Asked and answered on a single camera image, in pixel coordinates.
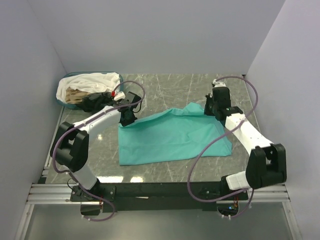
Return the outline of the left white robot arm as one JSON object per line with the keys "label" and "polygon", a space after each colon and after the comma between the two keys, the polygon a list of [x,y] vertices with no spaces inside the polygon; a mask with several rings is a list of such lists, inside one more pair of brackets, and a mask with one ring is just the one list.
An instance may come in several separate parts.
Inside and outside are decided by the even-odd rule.
{"label": "left white robot arm", "polygon": [[75,123],[65,121],[58,127],[50,150],[52,163],[64,166],[65,171],[72,174],[82,185],[82,195],[88,201],[96,200],[102,192],[100,181],[87,164],[90,141],[110,126],[126,127],[134,123],[135,108],[141,101],[142,98],[131,91],[92,93],[77,104],[91,116]]}

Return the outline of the teal t shirt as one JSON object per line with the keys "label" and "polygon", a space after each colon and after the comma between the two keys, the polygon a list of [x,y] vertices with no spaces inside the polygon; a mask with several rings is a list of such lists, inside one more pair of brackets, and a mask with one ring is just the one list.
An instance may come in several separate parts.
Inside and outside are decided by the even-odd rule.
{"label": "teal t shirt", "polygon": [[223,125],[191,102],[118,128],[119,165],[135,166],[192,159],[225,133]]}

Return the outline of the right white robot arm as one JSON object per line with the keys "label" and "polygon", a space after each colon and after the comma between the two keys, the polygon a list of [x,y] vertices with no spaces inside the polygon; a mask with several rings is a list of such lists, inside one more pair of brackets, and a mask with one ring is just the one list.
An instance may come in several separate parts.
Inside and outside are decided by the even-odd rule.
{"label": "right white robot arm", "polygon": [[214,86],[206,95],[204,114],[214,116],[239,140],[249,155],[245,171],[221,179],[219,193],[230,200],[240,189],[260,189],[287,180],[286,149],[265,138],[246,118],[244,112],[231,105],[230,90],[226,86]]}

